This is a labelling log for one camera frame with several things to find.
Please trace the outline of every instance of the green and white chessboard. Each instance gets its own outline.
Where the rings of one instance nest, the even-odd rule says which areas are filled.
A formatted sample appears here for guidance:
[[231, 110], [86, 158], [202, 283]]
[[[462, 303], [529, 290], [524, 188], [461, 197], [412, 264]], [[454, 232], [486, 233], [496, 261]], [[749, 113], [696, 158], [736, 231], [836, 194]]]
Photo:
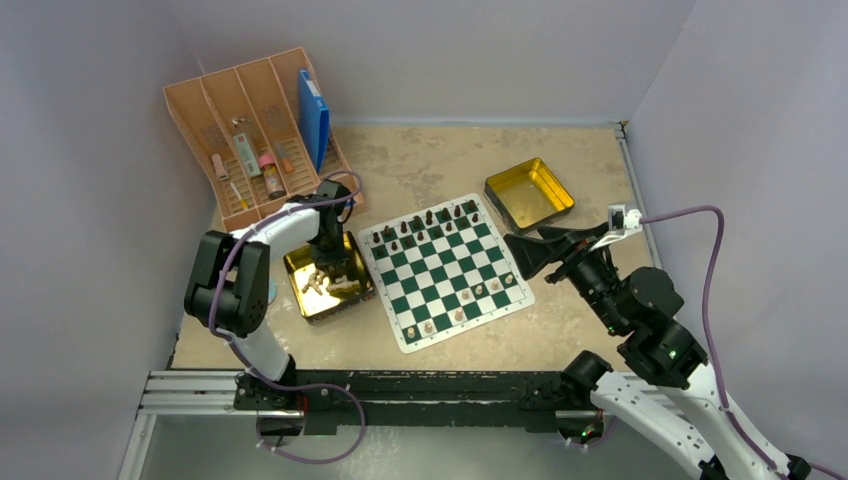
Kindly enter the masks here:
[[[443, 217], [444, 209], [449, 218]], [[433, 212], [429, 225], [428, 210]], [[407, 225], [405, 233], [402, 222]], [[474, 194], [362, 230], [359, 245], [404, 353], [535, 301], [486, 207]]]

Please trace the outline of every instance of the empty gold tray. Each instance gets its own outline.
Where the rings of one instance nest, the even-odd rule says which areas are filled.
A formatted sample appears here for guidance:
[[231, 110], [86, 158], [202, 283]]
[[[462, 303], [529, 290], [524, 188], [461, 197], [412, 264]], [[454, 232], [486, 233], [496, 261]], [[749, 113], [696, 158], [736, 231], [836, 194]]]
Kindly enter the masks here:
[[487, 178], [485, 193], [517, 234], [553, 223], [574, 208], [574, 199], [540, 158]]
[[356, 239], [350, 232], [345, 232], [345, 250], [348, 253], [346, 266], [347, 279], [355, 285], [343, 290], [327, 291], [329, 279], [324, 280], [321, 285], [321, 294], [314, 288], [309, 288], [304, 293], [303, 288], [309, 283], [309, 277], [315, 272], [315, 263], [312, 260], [309, 245], [292, 251], [285, 257], [286, 273], [289, 282], [297, 298], [300, 314], [309, 323], [315, 323], [325, 317], [356, 305], [359, 302], [370, 300], [376, 296], [376, 288], [368, 273], [368, 267], [362, 260], [362, 253], [356, 244]]

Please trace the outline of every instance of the gray floor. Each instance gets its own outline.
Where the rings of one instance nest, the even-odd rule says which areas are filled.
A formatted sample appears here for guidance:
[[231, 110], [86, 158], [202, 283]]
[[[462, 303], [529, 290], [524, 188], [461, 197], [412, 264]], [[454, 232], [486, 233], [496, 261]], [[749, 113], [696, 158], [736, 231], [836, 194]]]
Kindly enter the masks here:
[[[297, 464], [257, 450], [254, 419], [160, 417], [144, 479], [593, 479], [686, 478], [682, 469], [626, 425], [587, 454], [566, 451], [556, 435], [514, 428], [372, 427], [359, 449], [336, 464]], [[353, 428], [333, 437], [297, 439], [288, 448], [331, 456], [355, 438]]]

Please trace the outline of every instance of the light blue round object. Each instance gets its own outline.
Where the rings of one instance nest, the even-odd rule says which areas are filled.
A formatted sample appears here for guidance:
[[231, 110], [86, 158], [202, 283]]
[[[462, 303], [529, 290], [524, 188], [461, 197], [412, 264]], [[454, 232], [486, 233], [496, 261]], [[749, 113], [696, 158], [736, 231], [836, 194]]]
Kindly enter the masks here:
[[277, 298], [277, 282], [268, 280], [268, 305], [273, 303], [275, 298]]

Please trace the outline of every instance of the blue binder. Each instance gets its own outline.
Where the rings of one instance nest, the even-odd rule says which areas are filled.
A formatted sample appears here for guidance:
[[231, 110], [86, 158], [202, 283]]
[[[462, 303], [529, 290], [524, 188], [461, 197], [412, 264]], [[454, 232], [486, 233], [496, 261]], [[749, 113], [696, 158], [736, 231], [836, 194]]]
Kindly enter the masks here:
[[321, 171], [324, 154], [327, 152], [327, 140], [330, 137], [330, 110], [324, 103], [324, 98], [318, 87], [309, 76], [306, 69], [300, 70], [297, 81], [298, 105], [300, 109], [300, 136], [306, 145], [306, 151], [315, 166], [315, 171]]

